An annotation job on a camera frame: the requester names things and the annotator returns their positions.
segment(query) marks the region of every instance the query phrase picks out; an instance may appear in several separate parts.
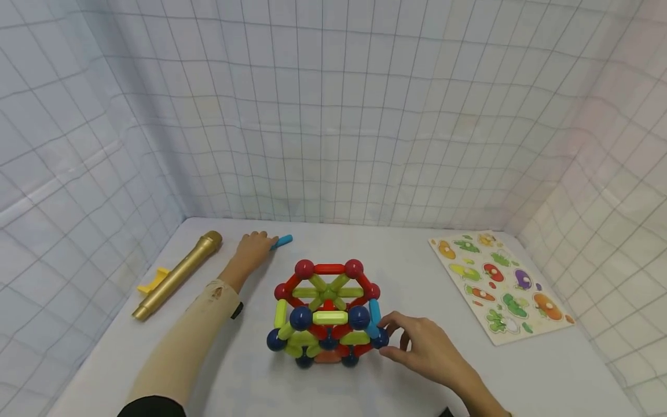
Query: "white tabletop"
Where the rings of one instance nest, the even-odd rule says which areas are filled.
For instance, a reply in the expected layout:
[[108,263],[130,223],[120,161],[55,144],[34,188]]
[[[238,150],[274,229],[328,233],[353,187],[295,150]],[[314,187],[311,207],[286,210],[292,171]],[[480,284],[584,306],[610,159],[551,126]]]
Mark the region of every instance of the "white tabletop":
[[[255,273],[251,282],[259,281],[256,286],[249,282],[241,292],[243,314],[225,325],[211,349],[187,407],[191,416],[437,416],[445,406],[455,416],[467,416],[451,391],[376,351],[362,356],[352,369],[316,364],[301,370],[287,354],[268,350],[265,341],[276,303],[273,289],[291,276],[294,264],[300,259],[345,263],[350,258],[361,260],[367,277],[380,286],[383,314],[399,310],[442,326],[516,416],[637,415],[575,326],[493,346],[427,243],[428,238],[446,236],[447,230],[192,218],[181,224],[142,283],[152,280],[157,266],[175,266],[209,230],[222,234],[220,252],[146,323],[131,317],[141,298],[138,293],[130,296],[50,416],[117,415],[153,347],[251,230],[292,234],[294,241]],[[498,235],[537,272],[514,238]],[[398,344],[398,335],[391,343]]]

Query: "gold toy microphone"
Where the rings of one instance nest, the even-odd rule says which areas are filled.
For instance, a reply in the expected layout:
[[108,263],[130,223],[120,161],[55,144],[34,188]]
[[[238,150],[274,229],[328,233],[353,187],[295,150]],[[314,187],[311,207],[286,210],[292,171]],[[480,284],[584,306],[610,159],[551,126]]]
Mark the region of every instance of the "gold toy microphone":
[[151,290],[139,304],[132,317],[146,321],[178,288],[194,274],[206,260],[222,246],[222,236],[215,230],[207,232],[189,254],[173,268],[155,289]]

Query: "magnetic building toy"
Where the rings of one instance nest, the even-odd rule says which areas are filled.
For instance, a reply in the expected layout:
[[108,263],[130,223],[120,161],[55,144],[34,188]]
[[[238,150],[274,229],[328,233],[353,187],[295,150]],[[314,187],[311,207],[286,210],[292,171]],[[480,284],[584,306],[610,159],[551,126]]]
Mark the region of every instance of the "magnetic building toy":
[[[322,275],[338,275],[330,283]],[[344,288],[355,280],[359,287]],[[312,288],[297,287],[309,282]],[[318,264],[300,260],[294,275],[274,291],[278,300],[274,329],[266,338],[270,350],[284,350],[296,359],[301,368],[314,362],[342,362],[355,366],[359,357],[369,350],[389,344],[387,331],[378,327],[380,321],[380,287],[364,275],[364,266],[356,259],[342,264]],[[308,304],[302,298],[312,301]],[[346,303],[344,298],[353,298]],[[287,316],[287,305],[293,310]]]

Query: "yellow magnetic stick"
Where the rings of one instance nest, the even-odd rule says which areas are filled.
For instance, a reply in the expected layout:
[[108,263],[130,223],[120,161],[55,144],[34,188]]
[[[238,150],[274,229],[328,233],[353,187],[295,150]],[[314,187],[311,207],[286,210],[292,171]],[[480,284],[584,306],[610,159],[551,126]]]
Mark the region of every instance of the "yellow magnetic stick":
[[345,284],[347,284],[349,280],[350,280],[350,279],[348,278],[347,275],[345,275],[345,274],[340,274],[340,275],[337,276],[333,281],[331,281],[331,284],[329,284],[329,288],[331,288],[331,290],[332,290],[333,292],[337,292],[337,291],[340,290]]
[[325,292],[327,289],[327,283],[317,274],[313,274],[308,281],[310,281],[310,283],[313,284],[313,287],[319,292]]
[[292,328],[289,322],[283,324],[283,326],[278,330],[278,338],[280,340],[287,340],[293,335],[295,330]]
[[319,295],[319,291],[315,288],[294,288],[292,297],[297,298],[315,298]]
[[345,345],[369,344],[370,342],[371,338],[366,332],[352,332],[340,338],[340,344]]
[[363,288],[341,288],[338,290],[338,296],[342,298],[358,298],[363,294]]
[[334,326],[336,324],[345,324],[348,322],[348,313],[338,312],[314,312],[313,323],[323,324],[325,326]]
[[322,298],[320,296],[317,296],[313,299],[313,301],[308,304],[308,309],[312,312],[317,310],[322,304],[324,304],[324,301],[322,301]]
[[317,338],[308,331],[295,332],[289,339],[287,339],[287,344],[291,344],[292,346],[299,346],[300,348],[304,346],[319,346],[319,340],[317,340]]
[[348,309],[348,305],[340,297],[334,298],[333,304],[336,306],[337,309],[341,310],[342,312]]
[[315,358],[321,351],[322,348],[320,348],[319,344],[316,344],[313,346],[308,346],[308,349],[305,350],[305,355],[308,358]]
[[288,344],[285,346],[285,352],[290,355],[292,358],[301,358],[301,355],[303,355],[303,349],[301,349],[298,346],[294,346],[291,344]]
[[287,300],[278,300],[275,306],[275,319],[273,319],[273,328],[280,329],[287,323]]

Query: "blue magnetic stick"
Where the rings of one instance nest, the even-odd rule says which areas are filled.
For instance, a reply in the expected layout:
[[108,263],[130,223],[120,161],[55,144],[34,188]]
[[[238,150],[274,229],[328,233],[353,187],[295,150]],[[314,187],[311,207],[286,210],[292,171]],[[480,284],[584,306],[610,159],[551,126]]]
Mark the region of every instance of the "blue magnetic stick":
[[271,250],[276,250],[280,248],[282,245],[286,245],[292,241],[292,236],[291,235],[284,235],[282,238],[278,239],[278,242],[276,242],[272,247]]

